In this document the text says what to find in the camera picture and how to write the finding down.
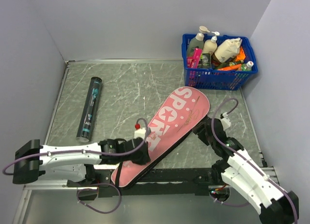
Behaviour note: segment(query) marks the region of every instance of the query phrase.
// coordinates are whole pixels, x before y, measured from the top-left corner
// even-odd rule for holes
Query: blue basket
[[[254,51],[249,40],[243,36],[218,36],[217,45],[222,44],[226,39],[240,37],[242,39],[242,48],[246,55],[245,63],[254,62],[252,71],[217,71],[213,69],[192,69],[187,67],[186,50],[189,41],[194,38],[195,34],[184,34],[182,42],[182,57],[184,62],[184,80],[185,86],[192,86],[198,89],[216,89],[216,90],[238,90],[252,75],[258,72]],[[205,34],[204,40],[211,39],[212,36]]]

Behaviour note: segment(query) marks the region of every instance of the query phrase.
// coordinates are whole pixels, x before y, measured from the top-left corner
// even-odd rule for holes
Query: black tube
[[[85,100],[83,114],[77,130],[77,140],[83,143],[90,141],[98,109],[102,80],[92,77]]]

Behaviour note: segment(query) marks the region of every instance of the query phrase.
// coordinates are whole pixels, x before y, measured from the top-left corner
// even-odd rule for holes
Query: white bottle
[[[199,27],[199,33],[190,40],[187,51],[186,51],[186,56],[191,57],[194,54],[195,48],[203,48],[203,38],[204,38],[204,33],[210,32],[205,26],[200,26]]]
[[[215,36],[211,38],[211,40],[207,40],[204,43],[204,47],[202,53],[209,53],[212,55],[214,51],[217,49],[217,36],[219,36],[219,32],[212,32]]]

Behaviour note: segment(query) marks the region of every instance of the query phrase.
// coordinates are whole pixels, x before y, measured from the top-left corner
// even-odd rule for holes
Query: plastic bottle
[[[248,61],[246,64],[242,64],[237,71],[251,71],[253,66],[254,63],[252,61]]]
[[[187,51],[186,51],[186,56],[191,57],[194,54],[195,48],[201,48],[203,49],[203,38],[204,38],[204,33],[210,32],[205,26],[200,26],[199,27],[199,33],[190,40]]]
[[[207,40],[204,43],[204,47],[202,53],[209,53],[212,55],[214,51],[217,49],[217,37],[219,36],[219,32],[212,32],[215,36],[211,38],[211,40]]]

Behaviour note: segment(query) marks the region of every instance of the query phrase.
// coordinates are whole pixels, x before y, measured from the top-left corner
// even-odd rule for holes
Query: purple cable
[[[106,156],[126,156],[126,155],[130,155],[130,154],[132,154],[132,153],[138,151],[138,150],[143,146],[143,143],[145,142],[147,136],[150,134],[150,130],[149,130],[148,125],[147,125],[147,121],[146,121],[144,118],[139,118],[139,119],[137,120],[137,123],[138,123],[138,121],[140,121],[140,120],[142,120],[142,121],[144,122],[145,128],[146,128],[146,132],[145,132],[144,139],[143,139],[143,141],[142,141],[136,148],[134,148],[133,150],[130,150],[130,151],[128,151],[128,152],[125,152],[125,153],[105,153],[105,152],[93,151],[93,150],[65,150],[65,151],[52,151],[51,154],[57,155],[57,154],[66,154],[66,153],[78,153],[78,152],[82,152],[82,153],[93,153],[93,154],[106,155]],[[13,161],[13,162],[11,162],[10,164],[6,165],[6,166],[3,168],[2,173],[5,174],[5,175],[7,175],[7,176],[12,176],[13,173],[8,173],[8,172],[6,172],[6,170],[7,170],[10,166],[12,166],[12,165],[14,165],[14,164],[16,164],[16,163],[18,163],[18,162],[20,162],[20,161],[22,161],[22,160],[26,160],[26,159],[30,159],[30,158],[34,158],[34,157],[39,157],[39,156],[45,156],[45,155],[48,155],[48,152],[46,152],[46,153],[37,153],[37,154],[28,155],[28,156],[24,156],[24,157],[21,157],[21,158],[19,158],[19,159],[16,159],[15,161]]]
[[[94,208],[94,207],[92,207],[92,206],[86,204],[85,202],[83,202],[83,201],[81,201],[81,200],[79,199],[78,195],[80,194],[80,192],[82,192],[82,191],[94,191],[94,189],[82,189],[82,190],[78,191],[78,192],[77,192],[77,201],[78,201],[79,203],[81,203],[82,205],[84,205],[84,206],[90,208],[91,210],[96,211],[97,213],[101,213],[101,214],[112,213],[112,212],[114,212],[115,210],[118,209],[118,207],[120,206],[120,204],[121,204],[121,202],[122,202],[122,195],[121,195],[121,192],[120,192],[120,190],[119,190],[116,186],[114,186],[113,184],[109,184],[109,183],[92,184],[92,186],[100,186],[100,185],[108,185],[108,186],[111,186],[111,187],[113,187],[113,188],[116,189],[116,191],[117,191],[117,193],[118,193],[119,199],[118,199],[118,202],[117,202],[116,206],[115,206],[113,209],[111,209],[110,211],[107,211],[107,212],[100,211],[100,210],[97,210],[96,208]]]
[[[133,150],[130,150],[130,151],[128,151],[128,152],[125,152],[125,153],[105,153],[105,152],[92,151],[92,150],[65,150],[65,151],[52,151],[51,154],[57,155],[57,154],[79,153],[79,152],[81,152],[81,153],[93,153],[93,154],[106,155],[106,156],[125,156],[125,155],[130,155],[130,154],[136,152],[137,150],[139,150],[139,149],[143,146],[144,142],[146,141],[147,136],[151,133],[151,130],[148,128],[147,121],[146,121],[144,118],[138,118],[138,120],[137,120],[136,123],[138,123],[140,120],[142,120],[142,121],[144,122],[144,124],[145,124],[146,132],[145,132],[144,139],[143,139],[143,141],[142,141],[136,148],[134,148]],[[34,157],[39,157],[39,156],[46,156],[46,155],[48,155],[48,154],[49,154],[48,152],[46,152],[46,153],[37,153],[37,154],[27,155],[27,156],[21,157],[21,158],[19,158],[19,159],[16,159],[16,160],[14,160],[13,162],[11,162],[10,164],[6,165],[6,166],[3,168],[2,173],[3,173],[4,175],[7,175],[7,176],[12,176],[13,173],[8,173],[8,172],[6,172],[6,170],[7,170],[9,167],[11,167],[12,165],[14,165],[14,164],[16,164],[16,163],[18,163],[18,162],[20,162],[20,161],[22,161],[22,160],[26,160],[26,159],[30,159],[30,158],[34,158]],[[80,190],[80,191],[77,193],[77,200],[78,200],[81,204],[85,205],[86,207],[88,207],[88,208],[90,208],[90,209],[92,209],[92,210],[94,210],[94,211],[96,211],[96,212],[98,212],[98,213],[107,214],[107,213],[112,213],[112,212],[114,212],[114,211],[120,206],[121,201],[122,201],[122,195],[121,195],[120,190],[119,190],[117,187],[115,187],[113,184],[109,184],[109,183],[100,183],[100,184],[93,184],[93,185],[94,185],[94,186],[108,185],[108,186],[114,187],[114,188],[117,190],[117,193],[118,193],[118,195],[119,195],[120,198],[119,198],[119,201],[118,201],[118,203],[117,203],[117,205],[116,205],[116,207],[115,207],[114,209],[112,209],[111,211],[108,211],[108,212],[99,211],[99,210],[97,210],[97,209],[95,209],[95,208],[93,208],[93,207],[91,207],[91,206],[89,206],[89,205],[87,205],[87,204],[85,204],[84,202],[82,202],[82,201],[79,200],[78,195],[79,195],[79,193],[80,193],[81,191],[85,191],[85,190],[89,190],[89,191],[90,191],[90,190],[93,190],[93,189],[82,189],[82,190]]]
[[[244,161],[246,161],[248,164],[251,165],[251,167],[253,167],[261,176],[264,176],[264,173],[262,173],[258,168],[256,168],[253,163],[251,163],[250,161],[247,161],[247,159],[241,155],[239,152],[237,152],[236,150],[232,149],[231,147],[225,145],[218,137],[217,135],[215,134],[215,131],[214,131],[214,119],[215,119],[215,116],[217,114],[217,112],[229,101],[231,100],[235,100],[237,102],[237,104],[232,108],[232,110],[230,110],[229,112],[227,112],[227,114],[230,114],[239,104],[239,101],[236,99],[236,98],[229,98],[229,99],[226,99],[224,100],[220,105],[219,107],[215,110],[213,116],[212,116],[212,120],[211,120],[211,130],[212,130],[212,133],[213,133],[213,136],[214,138],[223,146],[225,147],[226,149],[229,149],[230,151],[232,151],[233,153],[235,153],[236,155],[238,155],[239,157],[241,157]],[[293,215],[294,215],[294,223],[297,224],[298,222],[298,217],[297,217],[297,211],[296,211],[296,208],[294,206],[294,203],[293,201],[291,200],[291,198],[288,196],[287,192],[284,191],[278,184],[276,184],[273,180],[271,179],[268,179],[268,182],[270,182],[272,185],[274,185],[285,197],[286,199],[289,201],[291,207],[292,207],[292,210],[293,210]]]

